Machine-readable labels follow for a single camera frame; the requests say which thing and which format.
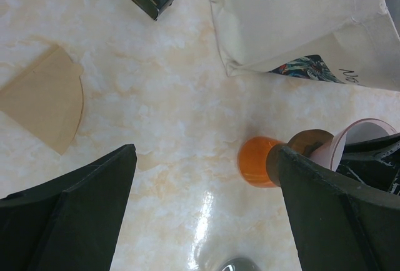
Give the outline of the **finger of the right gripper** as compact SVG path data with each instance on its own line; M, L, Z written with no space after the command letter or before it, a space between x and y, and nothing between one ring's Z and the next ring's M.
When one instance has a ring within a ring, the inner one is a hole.
M336 172L399 195L399 134L346 145Z

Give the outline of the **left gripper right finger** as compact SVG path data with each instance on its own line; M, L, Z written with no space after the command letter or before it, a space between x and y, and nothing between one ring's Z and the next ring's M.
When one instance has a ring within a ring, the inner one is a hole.
M399 270L399 196L286 146L277 167L303 270Z

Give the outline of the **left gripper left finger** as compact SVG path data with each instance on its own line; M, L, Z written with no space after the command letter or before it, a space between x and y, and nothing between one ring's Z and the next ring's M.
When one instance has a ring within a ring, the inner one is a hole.
M126 144L1 199L1 269L109 270L136 163Z

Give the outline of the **white paper coffee filter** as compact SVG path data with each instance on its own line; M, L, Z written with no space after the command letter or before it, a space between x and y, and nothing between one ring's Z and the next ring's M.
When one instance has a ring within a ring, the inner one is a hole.
M345 144L354 144L396 134L397 130L379 119L362 119L351 124L346 131Z

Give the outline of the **pink glass dripper cone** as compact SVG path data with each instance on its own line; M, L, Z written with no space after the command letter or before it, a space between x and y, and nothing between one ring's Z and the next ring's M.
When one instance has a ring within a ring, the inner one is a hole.
M314 163L335 172L343 156L344 147L347 145L345 141L348 127L316 149L310 155L310 159Z

